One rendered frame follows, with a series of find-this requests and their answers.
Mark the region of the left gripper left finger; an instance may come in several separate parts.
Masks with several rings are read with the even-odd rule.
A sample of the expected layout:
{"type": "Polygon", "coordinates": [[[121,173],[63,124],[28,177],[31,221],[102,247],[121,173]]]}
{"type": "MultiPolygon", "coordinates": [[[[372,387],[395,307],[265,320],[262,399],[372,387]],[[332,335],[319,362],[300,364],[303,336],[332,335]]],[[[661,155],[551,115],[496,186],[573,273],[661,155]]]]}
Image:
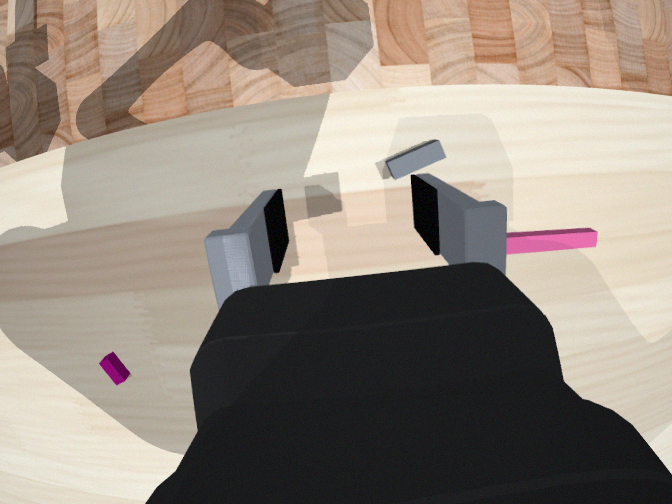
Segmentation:
{"type": "Polygon", "coordinates": [[[203,241],[219,310],[235,291],[269,285],[289,244],[282,189],[262,191],[229,229],[203,241]]]}

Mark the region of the magenta block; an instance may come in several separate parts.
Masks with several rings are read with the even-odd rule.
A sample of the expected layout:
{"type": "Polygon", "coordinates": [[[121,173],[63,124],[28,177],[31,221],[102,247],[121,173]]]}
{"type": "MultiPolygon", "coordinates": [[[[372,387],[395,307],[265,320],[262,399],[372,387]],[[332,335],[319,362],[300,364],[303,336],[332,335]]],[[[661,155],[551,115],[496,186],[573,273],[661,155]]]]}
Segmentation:
{"type": "Polygon", "coordinates": [[[114,352],[106,355],[99,364],[116,385],[126,381],[130,375],[114,352]]]}

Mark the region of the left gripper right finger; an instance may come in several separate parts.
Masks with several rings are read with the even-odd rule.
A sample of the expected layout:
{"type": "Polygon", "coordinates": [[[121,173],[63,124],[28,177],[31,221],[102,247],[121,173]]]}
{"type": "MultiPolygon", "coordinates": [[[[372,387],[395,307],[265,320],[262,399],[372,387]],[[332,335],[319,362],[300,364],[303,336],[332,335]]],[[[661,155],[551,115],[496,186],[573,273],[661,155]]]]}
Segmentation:
{"type": "Polygon", "coordinates": [[[507,207],[477,201],[431,175],[412,174],[414,228],[449,265],[488,263],[506,276],[507,207]]]}

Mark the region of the grey rectangular rod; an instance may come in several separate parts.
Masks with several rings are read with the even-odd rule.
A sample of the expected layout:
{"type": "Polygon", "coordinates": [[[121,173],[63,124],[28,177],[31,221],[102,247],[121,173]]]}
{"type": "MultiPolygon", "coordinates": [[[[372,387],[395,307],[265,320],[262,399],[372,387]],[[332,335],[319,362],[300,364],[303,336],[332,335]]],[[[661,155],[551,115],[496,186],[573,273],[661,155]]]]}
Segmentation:
{"type": "Polygon", "coordinates": [[[432,140],[386,160],[394,180],[447,158],[440,140],[432,140]]]}

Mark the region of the pink rod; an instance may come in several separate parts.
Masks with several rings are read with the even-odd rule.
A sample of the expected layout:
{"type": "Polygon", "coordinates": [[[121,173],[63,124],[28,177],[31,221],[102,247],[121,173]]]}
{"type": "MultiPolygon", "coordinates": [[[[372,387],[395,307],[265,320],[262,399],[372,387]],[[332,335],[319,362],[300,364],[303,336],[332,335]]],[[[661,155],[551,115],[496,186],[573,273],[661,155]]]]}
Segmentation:
{"type": "Polygon", "coordinates": [[[598,232],[574,228],[507,233],[507,254],[596,247],[598,232]]]}

